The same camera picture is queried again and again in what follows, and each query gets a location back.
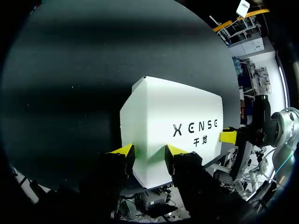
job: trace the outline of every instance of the black tabletop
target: black tabletop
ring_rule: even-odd
[[[2,74],[1,131],[11,164],[46,187],[75,189],[100,153],[121,147],[119,111],[142,76],[221,96],[224,126],[239,126],[228,49],[182,5],[45,1],[20,31]]]

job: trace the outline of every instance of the white box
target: white box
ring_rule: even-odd
[[[133,85],[120,118],[122,145],[135,145],[134,176],[148,189],[171,182],[164,160],[166,144],[197,152],[202,165],[221,152],[222,99],[207,91],[142,78]]]

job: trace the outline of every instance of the cable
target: cable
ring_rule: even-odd
[[[27,177],[24,177],[23,180],[19,183],[20,186],[27,180]]]
[[[224,27],[224,28],[222,28],[221,30],[219,30],[218,32],[217,32],[217,34],[219,34],[220,33],[220,31],[222,31],[223,29],[227,29],[227,28],[229,28],[230,26],[232,26],[233,24],[235,24],[236,22],[238,22],[239,21],[239,19],[240,19],[240,16],[238,17],[238,19],[236,20],[236,21],[234,21],[233,23],[231,23],[230,25],[228,25],[227,27]]]
[[[171,199],[169,199],[170,201],[172,201],[173,203],[174,203],[174,206],[177,206],[177,204],[173,201],[173,200],[171,200]]]
[[[275,176],[277,175],[277,173],[279,172],[279,170],[285,165],[286,162],[288,162],[288,160],[294,155],[294,153],[292,153],[291,155],[289,155],[289,157],[283,162],[283,164],[281,164],[281,166],[278,168],[278,170],[275,172]]]
[[[267,158],[267,156],[268,156],[270,153],[274,152],[274,150],[275,150],[275,149],[271,150],[270,152],[268,152],[268,154],[266,154],[266,155],[264,156],[264,158],[263,158],[263,160],[262,160],[262,162],[261,162],[261,170],[262,170],[262,173],[263,173],[264,177],[266,177],[269,181],[273,181],[274,183],[277,184],[276,180],[273,180],[273,179],[269,178],[269,177],[265,174],[265,172],[264,172],[264,170],[263,170],[263,163],[265,162],[265,159]]]

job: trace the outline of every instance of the wire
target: wire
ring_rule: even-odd
[[[177,206],[177,204],[173,201],[173,200],[171,200],[171,199],[169,199],[170,201],[172,201],[173,203],[174,203],[174,206]]]
[[[275,149],[271,150],[270,152],[268,152],[268,154],[266,154],[266,156],[264,156],[264,158],[263,158],[263,160],[262,160],[262,163],[261,163],[261,164],[262,164],[262,165],[261,165],[261,171],[262,171],[264,177],[266,177],[269,181],[273,181],[274,183],[277,184],[276,180],[273,180],[273,179],[269,178],[269,177],[265,174],[265,172],[264,172],[264,170],[263,170],[263,163],[265,162],[265,159],[267,158],[267,156],[268,156],[270,153],[274,152],[274,150],[275,150]]]
[[[238,22],[240,18],[241,18],[241,17],[239,16],[238,19],[237,19],[236,21],[234,21],[233,23],[231,23],[231,24],[228,25],[227,27],[224,27],[224,28],[222,28],[221,30],[219,30],[219,31],[217,32],[217,34],[219,34],[220,31],[222,31],[223,29],[227,29],[227,28],[229,28],[230,26],[232,26],[233,24],[235,24],[236,22]]]
[[[135,204],[135,202],[132,202],[132,201],[130,201],[130,200],[128,200],[128,199],[126,199],[126,198],[124,198],[124,200],[126,200],[126,201],[128,201],[128,202],[131,202],[132,204],[134,204],[135,205],[135,207],[136,207],[136,204]]]
[[[19,185],[22,186],[26,180],[27,180],[27,177],[24,177],[23,180],[19,183]]]
[[[278,168],[278,170],[275,172],[275,176],[277,175],[277,173],[279,172],[279,170],[285,165],[286,162],[288,162],[288,160],[294,155],[294,153],[292,153],[291,155],[289,155],[289,157],[283,162],[283,164],[281,164],[281,166]]]

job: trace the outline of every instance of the white wall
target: white wall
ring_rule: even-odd
[[[249,57],[249,59],[255,64],[256,68],[267,67],[267,71],[270,77],[272,94],[268,95],[269,103],[271,106],[271,114],[274,112],[281,111],[285,108],[285,92],[281,79],[281,75],[279,72],[279,68],[277,66],[275,60],[275,52],[267,52],[255,56]],[[273,149],[273,147],[266,147],[267,151],[264,155],[266,155],[269,151]],[[258,164],[255,155],[251,155],[252,164]],[[267,171],[265,172],[268,177],[271,177],[272,172],[274,170],[274,166],[272,163],[272,155],[267,156],[269,165],[267,167]],[[259,176],[258,181],[263,182],[266,180],[264,176]]]

